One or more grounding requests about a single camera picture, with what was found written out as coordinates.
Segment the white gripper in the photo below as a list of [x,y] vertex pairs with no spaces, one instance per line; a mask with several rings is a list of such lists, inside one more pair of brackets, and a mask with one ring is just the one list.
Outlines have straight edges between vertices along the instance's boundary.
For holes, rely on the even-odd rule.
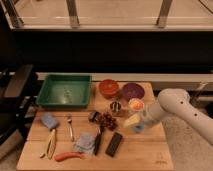
[[148,113],[148,109],[140,111],[139,114],[133,114],[124,121],[125,128],[134,127],[134,132],[140,133],[144,130],[144,126],[152,127],[154,125],[152,117]]

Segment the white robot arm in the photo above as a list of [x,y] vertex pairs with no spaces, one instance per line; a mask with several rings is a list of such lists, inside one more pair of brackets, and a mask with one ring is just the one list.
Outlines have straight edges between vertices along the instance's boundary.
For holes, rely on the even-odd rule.
[[184,89],[162,90],[152,104],[126,119],[124,126],[132,127],[139,123],[153,126],[170,114],[187,122],[213,146],[213,119],[190,104],[190,96]]

